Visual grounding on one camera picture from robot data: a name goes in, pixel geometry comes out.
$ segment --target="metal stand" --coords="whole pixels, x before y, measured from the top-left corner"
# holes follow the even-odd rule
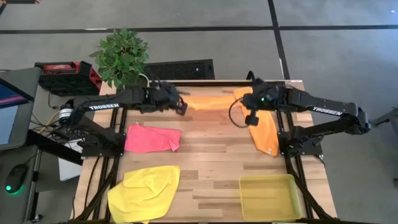
[[[175,83],[175,86],[250,86],[251,82],[224,82],[224,83],[215,83],[215,82],[179,82]],[[121,120],[121,128],[119,132],[123,131],[125,121],[126,121],[126,115],[127,111],[123,111],[122,113],[122,120]],[[291,115],[288,114],[288,122],[289,126],[292,126],[292,119]],[[282,132],[284,131],[284,126],[283,126],[283,120],[280,112],[277,111],[277,120],[279,124],[279,130]],[[294,167],[292,165],[292,161],[290,159],[289,154],[287,153],[287,147],[283,143],[280,144],[280,150],[283,152],[283,156],[285,159],[285,164],[286,164],[286,170],[288,174],[291,174],[294,179],[297,187],[300,189],[300,191],[303,193],[304,197],[304,202],[305,202],[305,209],[307,213],[307,218],[302,218],[296,221],[289,221],[286,223],[308,223],[308,224],[369,224],[369,223],[363,223],[363,222],[347,222],[347,221],[341,221],[338,218],[333,218],[330,215],[328,215],[322,208],[321,206],[317,203],[317,201],[314,199],[314,197],[311,195],[311,193],[307,189],[307,185],[305,183],[305,176],[304,176],[304,169],[303,165],[301,162],[300,155],[295,156],[296,163],[297,163],[297,171],[298,173],[294,170]],[[315,211],[315,213],[318,215],[319,219],[313,219],[312,215],[312,209]],[[73,223],[106,223],[110,219],[110,213],[109,210],[107,209],[105,219],[96,219],[96,220],[74,220]],[[272,224],[273,222],[254,222],[254,223],[269,223]]]
[[[398,138],[398,109],[393,109],[391,112],[386,113],[385,115],[382,115],[379,118],[376,118],[375,120],[371,121],[372,126],[378,126],[379,124],[382,123],[388,123],[390,122],[392,125],[392,129],[394,130],[397,138]]]
[[[111,117],[111,123],[109,124],[110,128],[114,128],[116,125],[116,117],[118,115],[118,109],[113,109],[112,110],[112,117]],[[101,168],[101,174],[99,176],[99,181],[98,181],[98,188],[100,188],[105,181],[106,178],[106,172],[108,171],[108,164],[109,164],[109,157],[104,157],[103,159],[103,163],[102,163],[102,168]],[[94,208],[94,212],[93,212],[93,219],[96,220],[98,219],[100,215],[100,206],[96,206]]]
[[[78,142],[83,148],[81,156],[123,156],[126,135],[115,133],[113,128],[103,128],[94,121],[82,116],[76,126],[84,129],[87,134],[84,141]]]
[[[41,151],[55,155],[58,158],[65,159],[66,161],[74,164],[83,165],[83,160],[80,158],[79,152],[70,149],[56,141],[44,137],[35,131],[28,130],[26,137],[26,146],[36,145]]]
[[[278,141],[282,144],[289,143],[289,132],[280,132],[278,133]],[[290,157],[294,157],[297,155],[322,155],[322,148],[320,146],[320,138],[309,138],[305,142],[302,143],[302,146],[291,148],[288,153]]]

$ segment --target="black cable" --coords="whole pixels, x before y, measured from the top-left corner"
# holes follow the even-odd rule
[[[32,116],[36,119],[37,122],[39,122],[40,125],[45,126],[44,124],[42,124],[39,119],[37,119],[37,117],[32,113]]]
[[[245,126],[238,125],[237,123],[235,123],[235,121],[232,119],[232,116],[231,116],[232,107],[233,107],[239,100],[242,100],[242,99],[243,99],[243,97],[240,97],[239,99],[235,100],[235,102],[233,102],[233,103],[231,104],[231,106],[229,107],[229,110],[228,110],[229,119],[230,119],[231,122],[232,122],[236,127],[238,127],[238,128],[246,128],[246,127],[249,126],[248,124],[245,125]]]
[[[49,108],[51,108],[53,110],[56,110],[56,109],[58,109],[58,106],[51,106],[50,105],[50,95],[51,95],[51,92],[49,92],[49,97],[48,97],[48,100],[47,100],[47,104],[49,105]]]
[[[72,219],[75,219],[75,196],[72,199]]]
[[[90,191],[91,180],[93,179],[94,170],[95,170],[95,167],[97,166],[99,159],[100,159],[100,157],[98,156],[97,160],[95,160],[93,170],[91,170],[90,178],[88,179],[88,185],[87,185],[87,191],[86,191],[86,197],[85,197],[85,208],[87,207],[87,197],[88,197],[88,192]]]
[[[112,168],[106,177],[104,184],[97,190],[97,193],[94,195],[94,197],[91,199],[91,202],[89,205],[82,211],[82,213],[76,217],[76,220],[87,220],[87,218],[90,216],[91,212],[93,211],[94,207],[97,205],[97,203],[100,201],[102,198],[102,195],[105,193],[105,190],[108,188],[108,185],[111,183],[113,178],[116,178],[117,176],[117,164],[113,164]]]
[[[31,122],[31,123],[34,123],[34,124],[36,124],[36,125],[39,125],[39,126],[40,126],[40,128],[43,128],[43,127],[44,127],[44,125],[43,125],[43,124],[41,124],[41,123],[39,124],[39,123],[37,123],[36,121],[32,121],[32,120],[31,120],[30,122]]]

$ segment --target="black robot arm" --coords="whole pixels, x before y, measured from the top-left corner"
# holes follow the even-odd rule
[[[68,100],[60,110],[60,124],[66,131],[85,133],[85,140],[78,143],[83,148],[82,156],[120,156],[123,154],[125,136],[115,133],[112,128],[103,128],[84,114],[87,111],[125,108],[151,113],[175,110],[184,115],[187,104],[183,102],[177,89],[167,82],[156,87],[138,86],[125,89],[117,94],[103,96],[78,96]]]
[[[290,148],[299,149],[313,138],[319,142],[323,136],[346,132],[348,134],[365,134],[371,129],[366,113],[355,103],[343,103],[326,100],[310,95],[306,91],[291,86],[274,85],[257,78],[253,81],[253,93],[243,96],[242,104],[251,114],[246,117],[248,125],[257,125],[257,110],[304,112],[314,111],[333,116],[339,116],[336,121],[323,123],[307,128],[294,126],[287,133],[287,142]]]

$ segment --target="wooden table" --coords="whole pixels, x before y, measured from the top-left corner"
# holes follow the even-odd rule
[[[286,81],[303,90],[300,80]],[[195,86],[178,87],[180,91],[193,96],[233,95],[238,86]],[[115,89],[103,85],[100,95],[113,94]],[[121,109],[117,121],[120,121]],[[232,111],[233,118],[241,124],[243,116],[239,106]],[[294,125],[312,126],[309,112],[293,113]],[[103,127],[109,127],[111,110],[98,111],[94,121]],[[285,127],[289,127],[284,117]],[[140,114],[128,111],[129,124],[138,122],[145,126],[174,128],[182,131],[180,148],[177,152],[165,151],[148,154],[126,152],[119,163],[117,184],[123,173],[145,167],[178,165],[181,168],[180,184],[166,216],[153,222],[243,222],[239,199],[239,178],[243,176],[286,174],[283,157],[271,157],[258,151],[247,128],[235,127],[225,110],[198,110],[191,108],[185,116],[174,111]],[[83,163],[75,197],[76,215],[84,207],[88,179],[96,158],[88,158]],[[336,216],[328,180],[323,164],[314,156],[302,156],[303,168],[309,191],[327,213]],[[98,188],[102,159],[95,169],[88,201]],[[102,199],[100,218],[104,217],[106,194]],[[305,207],[302,202],[303,216]]]

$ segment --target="plastic bin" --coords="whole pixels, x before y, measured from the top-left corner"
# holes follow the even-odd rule
[[[245,221],[297,220],[302,217],[292,175],[242,177],[239,188]]]

